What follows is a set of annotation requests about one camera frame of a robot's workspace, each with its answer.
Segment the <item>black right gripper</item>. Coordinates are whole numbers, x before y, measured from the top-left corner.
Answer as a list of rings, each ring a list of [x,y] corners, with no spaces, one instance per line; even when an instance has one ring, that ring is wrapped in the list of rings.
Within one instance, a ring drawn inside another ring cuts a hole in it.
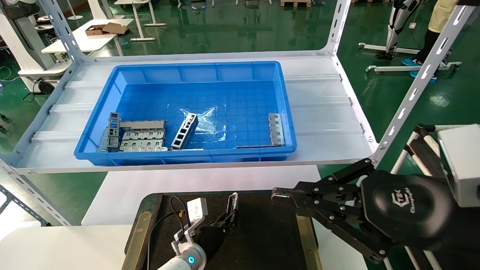
[[[315,219],[372,263],[384,261],[391,241],[432,252],[479,253],[479,208],[460,207],[446,180],[379,170],[360,188],[364,214],[326,200],[297,202],[295,213]]]

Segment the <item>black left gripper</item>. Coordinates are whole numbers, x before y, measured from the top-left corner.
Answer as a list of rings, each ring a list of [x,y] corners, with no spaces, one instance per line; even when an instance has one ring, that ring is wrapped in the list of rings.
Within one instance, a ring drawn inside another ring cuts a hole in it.
[[[292,189],[276,187],[271,191],[271,200],[291,199],[296,206],[304,206],[308,201],[322,204],[326,201],[343,202],[357,197],[360,188],[354,183],[362,176],[374,172],[374,166],[369,158],[362,159],[345,168],[332,173],[317,182],[300,181]],[[238,210],[229,210],[224,220],[215,220],[208,226],[195,230],[194,242],[211,260],[223,244],[229,228],[236,225]]]

